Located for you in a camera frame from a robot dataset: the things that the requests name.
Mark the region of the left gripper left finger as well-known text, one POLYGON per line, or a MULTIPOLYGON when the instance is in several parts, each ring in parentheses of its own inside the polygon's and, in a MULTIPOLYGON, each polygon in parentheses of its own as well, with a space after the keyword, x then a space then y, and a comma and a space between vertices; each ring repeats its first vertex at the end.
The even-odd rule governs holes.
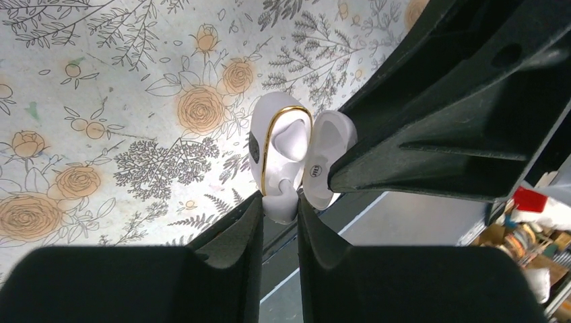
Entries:
POLYGON ((1 288, 2 322, 256 322, 263 249, 255 193, 186 246, 55 246, 1 288))

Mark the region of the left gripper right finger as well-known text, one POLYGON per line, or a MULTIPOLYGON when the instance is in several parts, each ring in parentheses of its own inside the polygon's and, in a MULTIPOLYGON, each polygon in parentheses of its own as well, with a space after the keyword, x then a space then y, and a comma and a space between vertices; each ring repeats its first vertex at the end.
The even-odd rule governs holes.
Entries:
POLYGON ((305 322, 546 322, 520 269, 480 246, 354 246, 298 204, 305 322))

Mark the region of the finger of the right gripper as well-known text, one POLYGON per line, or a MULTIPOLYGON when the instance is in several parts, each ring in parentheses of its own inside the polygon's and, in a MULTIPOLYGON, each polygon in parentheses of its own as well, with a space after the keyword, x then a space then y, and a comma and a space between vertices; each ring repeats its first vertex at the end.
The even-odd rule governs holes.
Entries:
POLYGON ((570 153, 570 2, 429 1, 341 110, 333 191, 507 199, 570 153))

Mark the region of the white earbud charging case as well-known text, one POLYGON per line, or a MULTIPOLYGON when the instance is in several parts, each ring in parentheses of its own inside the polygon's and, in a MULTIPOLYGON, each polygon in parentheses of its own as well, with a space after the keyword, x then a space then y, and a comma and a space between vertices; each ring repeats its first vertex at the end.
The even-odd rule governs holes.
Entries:
POLYGON ((353 121, 336 110, 313 117, 309 109, 283 92, 261 96, 253 109, 248 138, 250 168, 264 196, 278 195, 288 179, 318 210, 339 194, 328 185, 331 166, 358 140, 353 121))

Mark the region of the white earbud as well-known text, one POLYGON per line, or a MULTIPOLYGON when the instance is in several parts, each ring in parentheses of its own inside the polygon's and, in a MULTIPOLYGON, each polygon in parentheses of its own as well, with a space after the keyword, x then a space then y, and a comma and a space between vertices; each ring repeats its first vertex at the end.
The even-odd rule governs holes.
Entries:
POLYGON ((274 222, 287 225, 292 223, 297 216, 299 196, 288 179, 283 179, 278 189, 278 195, 268 195, 262 198, 263 211, 274 222))

